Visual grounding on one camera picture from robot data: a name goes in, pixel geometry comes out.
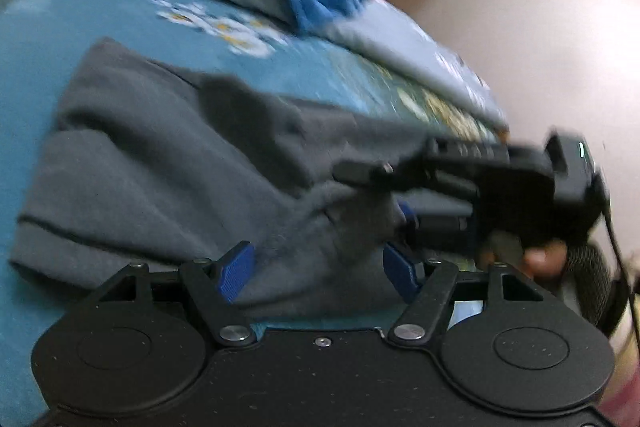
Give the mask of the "person's right hand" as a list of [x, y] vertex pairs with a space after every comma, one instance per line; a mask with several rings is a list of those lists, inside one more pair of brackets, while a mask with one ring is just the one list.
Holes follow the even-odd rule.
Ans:
[[478, 269], [489, 265], [511, 265], [530, 279], [544, 280], [558, 277], [565, 267], [567, 246], [562, 241], [552, 241], [544, 246], [524, 248], [520, 240], [510, 234], [492, 234], [477, 251], [475, 264]]

